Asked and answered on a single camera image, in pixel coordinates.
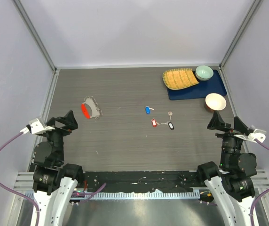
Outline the black tagged key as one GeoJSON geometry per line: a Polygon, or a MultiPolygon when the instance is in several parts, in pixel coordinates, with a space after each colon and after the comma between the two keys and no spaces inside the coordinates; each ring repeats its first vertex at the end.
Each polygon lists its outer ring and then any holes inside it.
{"type": "Polygon", "coordinates": [[[174,130],[174,125],[170,121],[161,123],[161,125],[167,125],[170,130],[174,130]]]}

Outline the red tagged key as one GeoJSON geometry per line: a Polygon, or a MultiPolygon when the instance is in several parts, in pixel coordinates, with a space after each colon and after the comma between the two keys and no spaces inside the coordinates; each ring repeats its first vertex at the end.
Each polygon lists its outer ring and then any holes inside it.
{"type": "Polygon", "coordinates": [[[153,127],[157,127],[159,125],[159,123],[156,121],[156,119],[151,119],[151,123],[153,127]]]}

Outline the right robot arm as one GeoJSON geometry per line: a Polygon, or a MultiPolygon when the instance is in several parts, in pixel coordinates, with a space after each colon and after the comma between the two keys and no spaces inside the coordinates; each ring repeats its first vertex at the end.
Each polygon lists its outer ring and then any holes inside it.
{"type": "Polygon", "coordinates": [[[257,226],[255,209],[255,190],[251,177],[257,174],[256,156],[241,152],[244,141],[251,139],[254,130],[247,127],[239,117],[234,124],[226,123],[218,111],[207,126],[217,130],[216,136],[222,139],[221,160],[201,164],[197,168],[196,179],[210,190],[227,226],[257,226]]]}

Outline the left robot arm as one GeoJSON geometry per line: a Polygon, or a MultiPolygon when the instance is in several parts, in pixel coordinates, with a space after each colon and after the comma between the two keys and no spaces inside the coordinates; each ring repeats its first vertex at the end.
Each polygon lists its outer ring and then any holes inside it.
{"type": "Polygon", "coordinates": [[[64,163],[63,138],[78,128],[70,110],[63,117],[52,117],[47,122],[41,118],[30,121],[30,133],[45,137],[34,148],[32,226],[61,226],[75,188],[84,182],[79,165],[64,163]]]}

